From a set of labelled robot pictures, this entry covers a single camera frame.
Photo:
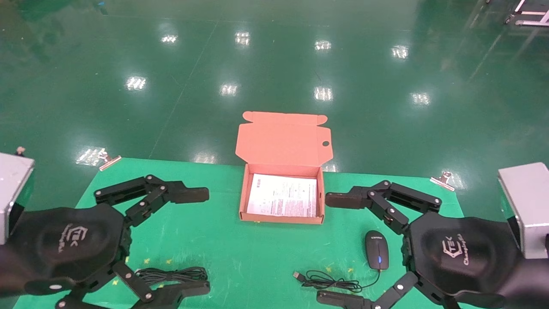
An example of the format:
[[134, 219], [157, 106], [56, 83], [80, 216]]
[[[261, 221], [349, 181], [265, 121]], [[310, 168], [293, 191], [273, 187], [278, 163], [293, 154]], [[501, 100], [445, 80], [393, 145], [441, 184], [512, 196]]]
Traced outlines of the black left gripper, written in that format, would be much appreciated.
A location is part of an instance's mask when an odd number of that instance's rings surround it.
[[[9, 294], [50, 295], [76, 288], [96, 291], [129, 256], [131, 232], [167, 203], [209, 200], [206, 187], [147, 175], [94, 192], [98, 205], [24, 212], [9, 238]], [[140, 200], [125, 212], [112, 206]]]

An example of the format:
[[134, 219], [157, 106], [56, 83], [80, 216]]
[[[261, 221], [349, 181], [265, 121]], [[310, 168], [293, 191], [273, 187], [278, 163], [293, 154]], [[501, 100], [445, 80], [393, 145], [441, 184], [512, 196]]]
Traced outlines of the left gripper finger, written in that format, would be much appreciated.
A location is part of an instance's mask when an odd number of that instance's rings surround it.
[[[156, 290], [151, 288], [125, 263], [116, 263], [111, 268], [129, 287], [139, 300], [131, 307], [132, 309], [177, 309], [187, 297], [206, 295], [210, 291], [208, 281], [191, 283], [180, 283], [164, 286]], [[83, 289], [71, 290], [71, 292], [56, 303], [57, 309], [103, 309], [103, 306], [85, 303], [84, 296], [87, 292]]]

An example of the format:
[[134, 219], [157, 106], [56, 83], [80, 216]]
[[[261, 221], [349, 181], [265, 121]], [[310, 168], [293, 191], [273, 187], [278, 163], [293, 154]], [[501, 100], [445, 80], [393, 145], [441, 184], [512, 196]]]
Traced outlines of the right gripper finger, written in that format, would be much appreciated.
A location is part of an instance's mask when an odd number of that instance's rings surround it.
[[428, 274], [408, 271], [375, 301], [351, 294], [331, 291], [319, 291], [317, 293], [317, 301], [343, 309], [391, 309], [412, 287], [420, 285], [419, 290], [427, 289], [431, 292], [435, 291], [435, 295], [440, 297], [439, 303], [444, 309], [449, 309], [449, 306], [445, 303], [445, 297], [449, 295], [450, 291], [450, 288], [447, 287], [449, 282], [449, 272], [436, 271]]
[[371, 187], [353, 186], [345, 193], [328, 192], [325, 204], [337, 209], [368, 209], [394, 233], [405, 235], [410, 225], [409, 219], [394, 204], [425, 214], [438, 213], [442, 201], [438, 197], [384, 180]]

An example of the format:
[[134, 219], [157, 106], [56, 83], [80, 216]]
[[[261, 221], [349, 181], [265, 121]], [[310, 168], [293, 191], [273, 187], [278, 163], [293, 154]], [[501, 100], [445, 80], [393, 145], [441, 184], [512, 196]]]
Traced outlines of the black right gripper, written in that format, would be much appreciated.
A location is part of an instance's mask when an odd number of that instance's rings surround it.
[[506, 223], [438, 213], [410, 223], [402, 253], [426, 297], [502, 297], [524, 260]]

